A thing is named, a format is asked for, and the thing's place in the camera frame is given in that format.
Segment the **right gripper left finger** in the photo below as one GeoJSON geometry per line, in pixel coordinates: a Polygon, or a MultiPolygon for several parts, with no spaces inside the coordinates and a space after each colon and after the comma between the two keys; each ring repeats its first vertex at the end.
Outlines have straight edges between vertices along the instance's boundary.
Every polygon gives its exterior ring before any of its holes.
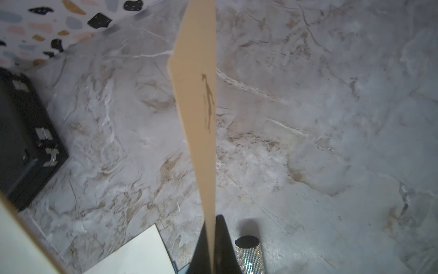
{"type": "Polygon", "coordinates": [[[186,274],[211,274],[211,271],[208,240],[205,231],[205,224],[203,224],[195,252],[186,274]]]}

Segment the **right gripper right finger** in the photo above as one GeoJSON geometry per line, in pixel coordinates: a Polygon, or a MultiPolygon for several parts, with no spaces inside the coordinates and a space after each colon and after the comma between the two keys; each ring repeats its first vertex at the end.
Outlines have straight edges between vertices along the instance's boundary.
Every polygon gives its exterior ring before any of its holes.
{"type": "Polygon", "coordinates": [[[225,218],[216,216],[214,272],[216,274],[241,274],[225,218]]]}

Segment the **cream white envelope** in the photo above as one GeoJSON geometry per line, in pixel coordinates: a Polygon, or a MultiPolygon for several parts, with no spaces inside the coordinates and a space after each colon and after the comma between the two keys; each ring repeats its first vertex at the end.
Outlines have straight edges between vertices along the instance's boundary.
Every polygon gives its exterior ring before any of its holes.
{"type": "Polygon", "coordinates": [[[175,270],[156,225],[152,225],[86,273],[174,274],[175,270]]]}

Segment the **yellow envelope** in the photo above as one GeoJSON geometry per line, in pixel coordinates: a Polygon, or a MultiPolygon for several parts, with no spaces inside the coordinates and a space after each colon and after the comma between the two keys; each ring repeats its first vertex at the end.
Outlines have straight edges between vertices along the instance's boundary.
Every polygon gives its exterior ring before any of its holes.
{"type": "Polygon", "coordinates": [[[216,3],[189,1],[168,61],[203,207],[209,270],[216,222],[216,3]]]}

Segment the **beige letter paper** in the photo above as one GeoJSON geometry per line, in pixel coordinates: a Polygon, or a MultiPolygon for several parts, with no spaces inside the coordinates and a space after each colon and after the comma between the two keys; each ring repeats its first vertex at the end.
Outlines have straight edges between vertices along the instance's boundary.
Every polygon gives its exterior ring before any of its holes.
{"type": "Polygon", "coordinates": [[[1,273],[64,273],[24,226],[4,196],[1,196],[1,273]]]}

